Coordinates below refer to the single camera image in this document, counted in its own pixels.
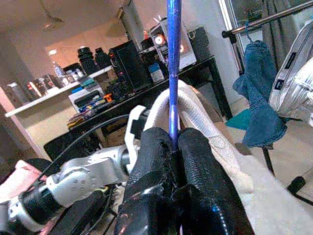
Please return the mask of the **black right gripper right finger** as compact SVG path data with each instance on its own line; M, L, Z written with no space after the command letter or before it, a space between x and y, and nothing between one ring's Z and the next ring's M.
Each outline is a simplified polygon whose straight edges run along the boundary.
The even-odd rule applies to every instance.
M252 235L240 197L208 139L194 128L178 138L189 201L186 222L194 235Z

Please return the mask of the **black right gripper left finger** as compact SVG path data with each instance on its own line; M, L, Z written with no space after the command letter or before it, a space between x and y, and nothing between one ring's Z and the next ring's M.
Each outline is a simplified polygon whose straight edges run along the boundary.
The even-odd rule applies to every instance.
M125 186L116 235L177 235L179 222L172 195L182 186L182 160L169 134L143 131L138 158Z

